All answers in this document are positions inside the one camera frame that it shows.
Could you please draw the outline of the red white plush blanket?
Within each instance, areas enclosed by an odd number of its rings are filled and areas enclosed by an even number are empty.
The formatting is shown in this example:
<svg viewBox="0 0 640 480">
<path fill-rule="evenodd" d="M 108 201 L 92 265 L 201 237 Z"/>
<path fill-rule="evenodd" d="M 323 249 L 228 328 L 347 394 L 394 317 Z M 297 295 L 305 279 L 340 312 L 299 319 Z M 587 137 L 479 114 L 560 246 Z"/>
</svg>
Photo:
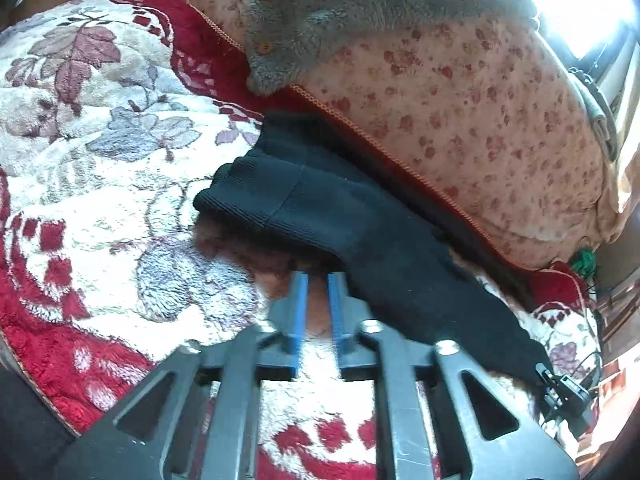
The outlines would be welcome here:
<svg viewBox="0 0 640 480">
<path fill-rule="evenodd" d="M 1 37 L 1 340 L 21 376 L 2 418 L 29 479 L 575 479 L 546 434 L 599 366 L 582 282 L 506 260 L 429 185 L 295 99 L 247 88 L 239 45 L 181 0 L 74 0 Z M 375 379 L 343 379 L 333 260 L 200 214 L 272 112 L 323 119 L 406 204 L 434 200 L 521 271 L 529 302 L 462 256 L 546 350 L 541 384 L 381 323 Z M 294 379 L 268 321 L 308 275 Z"/>
</svg>

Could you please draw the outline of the black pants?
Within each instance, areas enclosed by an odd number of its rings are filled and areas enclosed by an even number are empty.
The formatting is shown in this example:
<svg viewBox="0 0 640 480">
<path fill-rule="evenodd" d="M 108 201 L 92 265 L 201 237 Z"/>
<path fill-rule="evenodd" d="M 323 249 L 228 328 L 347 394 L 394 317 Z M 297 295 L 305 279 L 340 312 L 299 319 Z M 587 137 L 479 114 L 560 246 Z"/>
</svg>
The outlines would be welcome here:
<svg viewBox="0 0 640 480">
<path fill-rule="evenodd" d="M 333 260 L 350 291 L 406 337 L 457 341 L 486 370 L 540 386 L 536 366 L 549 363 L 546 350 L 456 257 L 529 302 L 523 273 L 441 204 L 398 200 L 323 119 L 266 115 L 254 148 L 220 167 L 194 207 L 263 240 Z"/>
</svg>

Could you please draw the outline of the floral pink quilt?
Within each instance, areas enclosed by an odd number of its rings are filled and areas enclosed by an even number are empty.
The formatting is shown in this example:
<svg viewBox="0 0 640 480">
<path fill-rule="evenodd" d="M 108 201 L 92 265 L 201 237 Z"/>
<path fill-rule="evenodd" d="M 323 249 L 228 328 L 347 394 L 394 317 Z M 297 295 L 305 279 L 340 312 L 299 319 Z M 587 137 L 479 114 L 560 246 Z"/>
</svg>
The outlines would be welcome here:
<svg viewBox="0 0 640 480">
<path fill-rule="evenodd" d="M 518 266 L 611 243 L 628 218 L 567 70 L 503 18 L 359 39 L 276 99 L 366 138 Z"/>
</svg>

